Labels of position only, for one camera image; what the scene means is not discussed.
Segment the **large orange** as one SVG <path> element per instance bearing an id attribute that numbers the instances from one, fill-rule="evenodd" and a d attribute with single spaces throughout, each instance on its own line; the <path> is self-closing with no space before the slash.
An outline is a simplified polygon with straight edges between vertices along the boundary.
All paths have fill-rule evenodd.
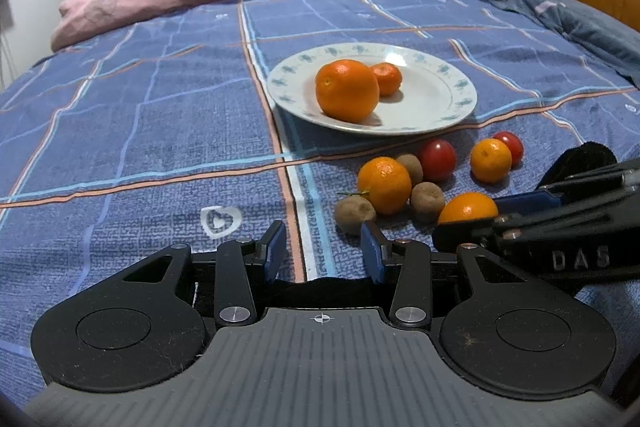
<path id="1" fill-rule="evenodd" d="M 369 66 L 355 60 L 323 65 L 314 78 L 316 100 L 326 116 L 358 124 L 378 105 L 378 80 Z"/>

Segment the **blue plaid bed sheet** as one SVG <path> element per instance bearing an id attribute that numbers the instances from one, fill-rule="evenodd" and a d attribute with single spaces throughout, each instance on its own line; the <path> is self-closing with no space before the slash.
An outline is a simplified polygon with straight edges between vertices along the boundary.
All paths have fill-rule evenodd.
<path id="1" fill-rule="evenodd" d="M 1 389 L 43 386 L 29 337 L 44 311 L 173 243 L 212 251 L 288 227 L 285 280 L 358 279 L 358 243 L 333 207 L 362 164 L 420 146 L 282 113 L 266 80 L 288 56 L 378 42 L 435 55 L 474 83 L 447 134 L 448 195 L 474 188 L 473 144 L 517 135 L 521 166 L 498 195 L 533 190 L 564 150 L 639 154 L 639 92 L 615 70 L 489 0 L 229 0 L 71 46 L 1 97 Z"/>

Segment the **white floral plate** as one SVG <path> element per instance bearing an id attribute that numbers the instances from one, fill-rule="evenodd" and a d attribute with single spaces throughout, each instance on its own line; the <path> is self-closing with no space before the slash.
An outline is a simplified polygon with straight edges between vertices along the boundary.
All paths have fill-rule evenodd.
<path id="1" fill-rule="evenodd" d="M 267 91 L 285 113 L 370 135 L 446 129 L 470 116 L 474 84 L 434 55 L 383 43 L 317 46 L 281 61 Z"/>

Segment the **mandarin small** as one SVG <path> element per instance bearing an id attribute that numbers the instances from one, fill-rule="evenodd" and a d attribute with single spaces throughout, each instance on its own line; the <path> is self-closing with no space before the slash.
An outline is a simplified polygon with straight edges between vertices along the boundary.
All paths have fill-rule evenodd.
<path id="1" fill-rule="evenodd" d="M 497 139 L 485 139 L 476 143 L 470 156 L 472 175 L 483 183 L 501 182 L 512 167 L 509 147 Z"/>

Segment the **mandarin front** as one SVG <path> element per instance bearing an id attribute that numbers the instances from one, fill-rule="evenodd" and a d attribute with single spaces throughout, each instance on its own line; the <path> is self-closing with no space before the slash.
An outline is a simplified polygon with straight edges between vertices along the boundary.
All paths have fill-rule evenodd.
<path id="1" fill-rule="evenodd" d="M 498 214 L 498 207 L 492 198 L 483 193 L 468 192 L 450 199 L 439 213 L 437 223 L 446 225 L 446 223 L 491 219 Z"/>

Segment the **brown longan back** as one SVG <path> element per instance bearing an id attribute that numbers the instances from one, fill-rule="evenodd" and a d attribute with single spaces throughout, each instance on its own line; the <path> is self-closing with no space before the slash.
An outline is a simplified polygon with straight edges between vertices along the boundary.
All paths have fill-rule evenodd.
<path id="1" fill-rule="evenodd" d="M 421 161 L 416 155 L 410 153 L 400 154 L 396 157 L 396 160 L 407 169 L 413 186 L 423 181 Z"/>

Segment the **grey blue blanket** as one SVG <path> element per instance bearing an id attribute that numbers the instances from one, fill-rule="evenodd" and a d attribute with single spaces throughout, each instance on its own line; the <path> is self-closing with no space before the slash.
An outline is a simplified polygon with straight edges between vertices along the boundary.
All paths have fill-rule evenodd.
<path id="1" fill-rule="evenodd" d="M 492 0 L 492 4 L 541 23 L 639 87 L 640 35 L 616 18 L 577 0 Z"/>

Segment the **brown longan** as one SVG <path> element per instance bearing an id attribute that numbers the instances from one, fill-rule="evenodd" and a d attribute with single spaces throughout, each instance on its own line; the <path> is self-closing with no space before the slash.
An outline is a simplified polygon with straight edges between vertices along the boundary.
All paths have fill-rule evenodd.
<path id="1" fill-rule="evenodd" d="M 396 160 L 407 169 L 413 186 L 423 181 L 421 161 L 416 155 L 410 153 L 400 154 L 396 157 Z"/>
<path id="2" fill-rule="evenodd" d="M 376 211 L 363 196 L 349 195 L 336 203 L 334 220 L 343 233 L 359 235 L 364 222 L 376 220 Z"/>
<path id="3" fill-rule="evenodd" d="M 413 187 L 410 206 L 419 220 L 434 222 L 446 206 L 442 189 L 432 182 L 421 182 Z"/>

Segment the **red cherry tomato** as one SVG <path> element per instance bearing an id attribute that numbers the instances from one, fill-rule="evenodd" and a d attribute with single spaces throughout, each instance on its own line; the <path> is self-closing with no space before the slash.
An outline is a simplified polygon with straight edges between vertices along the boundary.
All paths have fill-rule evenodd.
<path id="1" fill-rule="evenodd" d="M 454 173 L 457 155 L 454 147 L 446 140 L 431 139 L 420 146 L 418 158 L 423 171 L 423 179 L 434 183 L 444 183 Z"/>
<path id="2" fill-rule="evenodd" d="M 512 156 L 512 166 L 518 167 L 524 156 L 524 145 L 518 137 L 507 131 L 499 131 L 494 134 L 494 139 L 502 142 L 509 150 Z"/>

